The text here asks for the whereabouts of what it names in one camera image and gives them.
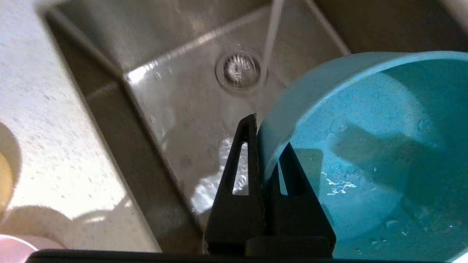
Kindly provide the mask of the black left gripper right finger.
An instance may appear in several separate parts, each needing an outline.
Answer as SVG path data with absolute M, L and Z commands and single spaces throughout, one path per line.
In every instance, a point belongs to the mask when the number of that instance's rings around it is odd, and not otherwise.
M 275 241 L 299 256 L 332 256 L 336 235 L 293 146 L 288 143 L 267 184 L 267 218 Z

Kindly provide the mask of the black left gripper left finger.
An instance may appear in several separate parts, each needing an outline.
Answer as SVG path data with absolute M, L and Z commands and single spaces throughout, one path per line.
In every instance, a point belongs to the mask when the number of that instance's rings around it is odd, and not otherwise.
M 210 255 L 244 255 L 247 241 L 265 233 L 256 135 L 256 115 L 250 114 L 236 128 L 206 224 L 204 246 Z M 248 194 L 239 196 L 234 195 L 233 189 L 243 144 L 247 145 Z

